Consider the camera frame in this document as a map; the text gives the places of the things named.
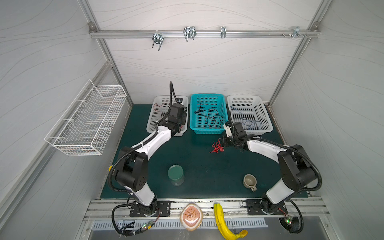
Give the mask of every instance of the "green jar lid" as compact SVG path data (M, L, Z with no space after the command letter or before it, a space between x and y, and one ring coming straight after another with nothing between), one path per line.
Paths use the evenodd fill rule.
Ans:
M168 177L171 181L179 181L183 175L184 171L180 165L173 165L168 169Z

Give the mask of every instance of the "blue wire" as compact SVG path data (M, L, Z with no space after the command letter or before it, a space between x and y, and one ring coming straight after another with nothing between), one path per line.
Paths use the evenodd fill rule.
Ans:
M262 125L262 123L260 121L255 121L255 120L248 120L246 119L245 117L243 117L243 114L242 112L240 112L237 108L234 108L231 106L231 109L237 111L238 113L240 113L240 116L241 116L241 119L242 121L245 120L245 122L242 122L242 124L244 124L245 126L248 127L247 130L250 130L251 127L254 127L256 126L257 130L259 130L259 126L257 126L257 122L260 124L260 126Z

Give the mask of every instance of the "black mounting plate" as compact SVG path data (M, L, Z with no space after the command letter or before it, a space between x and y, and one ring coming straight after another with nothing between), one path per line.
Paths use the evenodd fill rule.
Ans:
M260 201L261 201L261 199L247 199L247 200L245 200L248 215L266 215L262 211L262 206L260 204ZM288 213L284 202L282 202L278 207L281 210L283 210L285 213ZM273 214L280 215L283 213L280 212L280 210L276 210L275 212L273 212Z
M160 217L169 217L170 215L170 201L157 201L156 208L160 209ZM135 204L129 213L130 217L157 217L158 211L155 211L152 216L147 216L140 212L140 208Z

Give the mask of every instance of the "wire basket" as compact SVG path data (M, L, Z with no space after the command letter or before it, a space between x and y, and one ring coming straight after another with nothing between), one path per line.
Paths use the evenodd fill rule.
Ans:
M271 119L259 96L228 96L228 107L233 122L241 122L247 134L262 135L273 130Z
M187 107L187 115L188 115L188 104L189 100L186 96L176 96L178 98L182 98L184 106ZM172 97L172 104L176 103L176 100ZM149 119L147 123L147 132L152 133L155 131L155 123L156 121L162 119L169 109L169 95L168 96L157 96L153 100L151 113L149 114ZM180 127L180 132L175 134L175 137L183 136L183 133L187 130L188 126L188 118L185 122L185 125Z
M101 155L127 98L121 85L95 86L92 83L93 87L87 89L86 86L89 83L45 137L45 141L66 155ZM70 114L70 109L79 101L79 106Z
M193 94L191 96L189 127L197 134L220 134L228 121L222 94Z

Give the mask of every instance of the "yellow object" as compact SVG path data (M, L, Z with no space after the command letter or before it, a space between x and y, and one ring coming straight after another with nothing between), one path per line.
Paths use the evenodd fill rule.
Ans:
M242 230L238 234L233 234L225 223L223 208L221 207L221 205L215 204L214 210L217 228L226 240L236 240L240 237L245 237L248 234L247 230Z

